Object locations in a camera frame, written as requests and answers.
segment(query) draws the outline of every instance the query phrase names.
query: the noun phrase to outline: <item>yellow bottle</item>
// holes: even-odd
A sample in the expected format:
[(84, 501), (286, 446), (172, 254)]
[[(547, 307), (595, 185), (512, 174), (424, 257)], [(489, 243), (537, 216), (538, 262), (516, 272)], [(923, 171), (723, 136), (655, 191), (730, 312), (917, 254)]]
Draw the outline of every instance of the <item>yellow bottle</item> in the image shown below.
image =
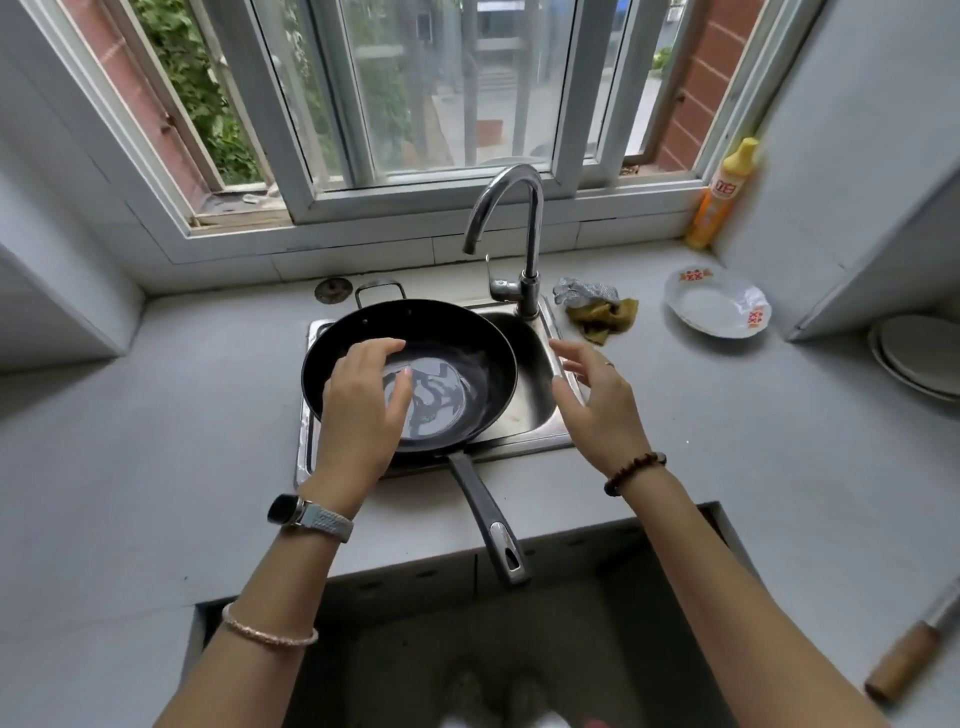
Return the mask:
[(686, 234), (686, 244), (691, 248), (701, 250), (713, 242), (730, 214), (733, 198), (754, 171), (754, 151), (759, 143), (748, 136), (733, 154), (723, 160)]

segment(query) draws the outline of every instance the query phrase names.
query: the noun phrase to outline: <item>faucet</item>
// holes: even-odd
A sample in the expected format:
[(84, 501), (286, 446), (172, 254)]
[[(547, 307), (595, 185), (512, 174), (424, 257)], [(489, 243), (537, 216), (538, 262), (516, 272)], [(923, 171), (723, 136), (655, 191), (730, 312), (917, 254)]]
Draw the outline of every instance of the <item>faucet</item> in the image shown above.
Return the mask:
[(473, 255), (483, 234), (483, 228), (500, 202), (503, 193), (517, 182), (525, 182), (530, 188), (530, 217), (527, 220), (527, 261), (520, 271), (519, 280), (510, 282), (496, 280), (490, 275), (490, 256), (487, 255), (487, 275), (490, 278), (490, 295), (495, 301), (516, 302), (516, 314), (525, 320), (535, 319), (540, 313), (540, 228), (543, 225), (543, 185), (540, 173), (529, 164), (515, 164), (494, 177), (483, 191), (467, 224), (464, 236), (464, 253)]

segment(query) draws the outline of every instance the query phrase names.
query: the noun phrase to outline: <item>white watch strap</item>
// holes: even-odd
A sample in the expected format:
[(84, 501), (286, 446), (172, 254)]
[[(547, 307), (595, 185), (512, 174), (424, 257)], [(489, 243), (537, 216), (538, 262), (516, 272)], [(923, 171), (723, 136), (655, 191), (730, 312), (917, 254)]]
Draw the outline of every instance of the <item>white watch strap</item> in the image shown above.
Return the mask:
[(309, 500), (305, 500), (304, 503), (306, 507), (303, 509), (303, 515), (300, 516), (297, 525), (329, 534), (341, 544), (349, 541), (350, 534), (353, 532), (353, 521), (339, 513), (328, 511), (321, 505), (311, 503)]

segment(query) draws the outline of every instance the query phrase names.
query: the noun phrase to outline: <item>beaded bracelet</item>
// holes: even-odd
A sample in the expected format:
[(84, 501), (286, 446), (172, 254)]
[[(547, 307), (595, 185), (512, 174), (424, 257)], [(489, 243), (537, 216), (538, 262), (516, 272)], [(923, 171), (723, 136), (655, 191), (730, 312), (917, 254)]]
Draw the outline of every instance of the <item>beaded bracelet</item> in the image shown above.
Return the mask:
[(230, 613), (229, 604), (224, 607), (222, 615), (224, 618), (224, 624), (238, 635), (241, 637), (246, 637), (248, 640), (253, 640), (256, 643), (268, 644), (270, 647), (309, 647), (320, 638), (320, 635), (317, 634), (316, 629), (313, 630), (313, 633), (309, 637), (305, 637), (302, 640), (297, 640), (292, 637), (278, 637), (277, 635), (270, 635), (266, 632), (261, 632), (258, 629), (248, 627), (246, 624), (241, 624), (234, 619), (233, 615)]
[(634, 473), (649, 468), (651, 465), (666, 465), (666, 455), (662, 452), (647, 452), (635, 457), (630, 463), (621, 468), (616, 474), (604, 483), (603, 490), (608, 496), (620, 495), (620, 486)]

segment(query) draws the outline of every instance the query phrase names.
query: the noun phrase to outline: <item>frying pan handle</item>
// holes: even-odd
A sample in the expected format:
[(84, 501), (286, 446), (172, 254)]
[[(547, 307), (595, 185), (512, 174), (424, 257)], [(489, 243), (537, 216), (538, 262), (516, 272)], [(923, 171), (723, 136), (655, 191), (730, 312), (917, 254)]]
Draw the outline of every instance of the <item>frying pan handle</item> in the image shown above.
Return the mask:
[(467, 497), (473, 517), (480, 526), (484, 543), (493, 561), (493, 568), (505, 587), (520, 587), (530, 581), (530, 571), (523, 560), (523, 551), (516, 544), (514, 532), (500, 513), (496, 501), (464, 452), (449, 454), (447, 460), (453, 476)]
[(407, 292), (403, 290), (403, 286), (400, 285), (396, 280), (393, 279), (374, 279), (369, 283), (364, 283), (363, 285), (358, 285), (357, 289), (353, 291), (353, 298), (357, 300), (357, 308), (363, 308), (363, 304), (360, 303), (360, 291), (366, 291), (368, 288), (378, 288), (381, 285), (395, 285), (400, 289), (400, 295), (403, 298), (407, 297)]

